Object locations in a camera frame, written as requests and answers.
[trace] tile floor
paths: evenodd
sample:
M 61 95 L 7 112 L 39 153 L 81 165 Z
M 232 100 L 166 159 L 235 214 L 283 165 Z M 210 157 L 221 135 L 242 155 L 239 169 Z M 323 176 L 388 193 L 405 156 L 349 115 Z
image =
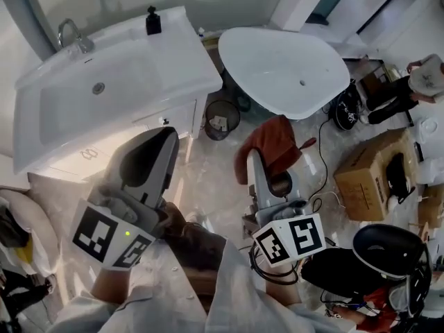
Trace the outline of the tile floor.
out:
M 357 65 L 349 64 L 353 72 Z M 211 95 L 211 99 L 227 97 L 224 91 Z M 202 132 L 195 140 L 185 138 L 180 141 L 179 156 L 170 189 L 165 193 L 167 200 L 173 201 L 183 214 L 200 212 L 207 215 L 215 232 L 231 239 L 238 248 L 249 243 L 244 240 L 241 229 L 241 216 L 250 204 L 245 186 L 238 185 L 233 174 L 234 153 L 247 136 L 272 114 L 257 104 L 249 113 L 242 114 L 241 123 L 230 135 L 220 142 L 212 141 Z M 322 110 L 302 121 L 294 121 L 296 141 L 301 145 L 310 137 L 318 137 L 319 126 L 327 120 Z M 339 131 L 332 121 L 327 122 L 321 131 L 321 150 L 328 167 L 327 184 L 322 193 L 339 191 L 332 178 L 334 170 L 360 141 L 370 139 L 391 128 L 407 125 L 407 118 L 397 115 L 377 126 L 358 123 L 350 132 Z M 318 153 L 318 144 L 303 151 L 303 156 L 293 166 L 299 175 L 300 192 L 308 197 L 323 183 L 326 170 Z M 98 268 L 87 259 L 73 253 L 67 245 L 71 217 L 81 196 L 86 196 L 92 184 L 75 184 L 50 178 L 31 175 L 30 196 L 46 211 L 59 236 L 62 249 L 62 263 L 58 272 L 59 287 L 44 300 L 46 307 L 36 304 L 27 309 L 20 321 L 25 332 L 36 332 L 38 326 L 45 331 L 54 321 L 57 312 L 66 302 L 85 287 L 90 288 Z M 349 248 L 354 233 L 359 229 L 358 222 L 350 221 L 333 194 L 322 195 L 321 214 L 325 235 L 340 246 Z M 416 215 L 415 196 L 410 196 L 402 205 L 387 217 L 387 223 L 407 228 L 408 222 Z M 302 298 L 313 309 L 319 303 L 320 291 L 307 283 L 300 283 Z

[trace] small box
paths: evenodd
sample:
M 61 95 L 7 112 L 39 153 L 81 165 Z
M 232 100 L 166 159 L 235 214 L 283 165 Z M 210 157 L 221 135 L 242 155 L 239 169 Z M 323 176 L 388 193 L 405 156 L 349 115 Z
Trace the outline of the small box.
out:
M 404 154 L 404 171 L 414 186 L 418 161 L 409 131 L 404 128 L 388 130 L 360 143 L 336 170 L 334 179 L 350 219 L 384 220 L 390 194 L 386 167 L 398 153 Z
M 441 228 L 443 221 L 444 185 L 426 188 L 418 205 L 418 223 L 428 222 L 429 228 Z

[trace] soap dispenser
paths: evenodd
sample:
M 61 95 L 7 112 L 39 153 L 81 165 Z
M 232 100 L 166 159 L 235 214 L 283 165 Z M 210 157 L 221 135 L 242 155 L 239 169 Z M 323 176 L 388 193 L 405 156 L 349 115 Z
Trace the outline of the soap dispenser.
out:
M 146 34 L 155 35 L 162 32 L 162 25 L 160 24 L 160 16 L 155 13 L 155 7 L 148 8 L 148 17 L 146 18 Z

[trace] bathroom sink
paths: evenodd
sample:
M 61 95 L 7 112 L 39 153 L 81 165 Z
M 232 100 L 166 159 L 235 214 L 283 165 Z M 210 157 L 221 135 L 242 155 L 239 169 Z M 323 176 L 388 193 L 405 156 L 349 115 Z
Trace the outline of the bathroom sink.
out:
M 206 96 L 220 89 L 221 78 L 185 8 L 158 14 L 160 34 L 148 36 L 146 16 L 136 17 L 88 36 L 92 51 L 81 53 L 71 44 L 16 82 L 15 173 L 49 166 L 137 120 L 193 100 L 200 100 L 201 118 Z M 198 126 L 193 124 L 193 133 Z

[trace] yellow object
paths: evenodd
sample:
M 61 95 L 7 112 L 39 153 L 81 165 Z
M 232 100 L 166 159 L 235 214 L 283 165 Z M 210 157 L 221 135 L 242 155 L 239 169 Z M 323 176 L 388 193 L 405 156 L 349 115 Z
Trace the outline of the yellow object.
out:
M 15 248 L 15 254 L 25 263 L 30 264 L 33 261 L 33 238 L 29 236 L 28 243 L 23 248 Z

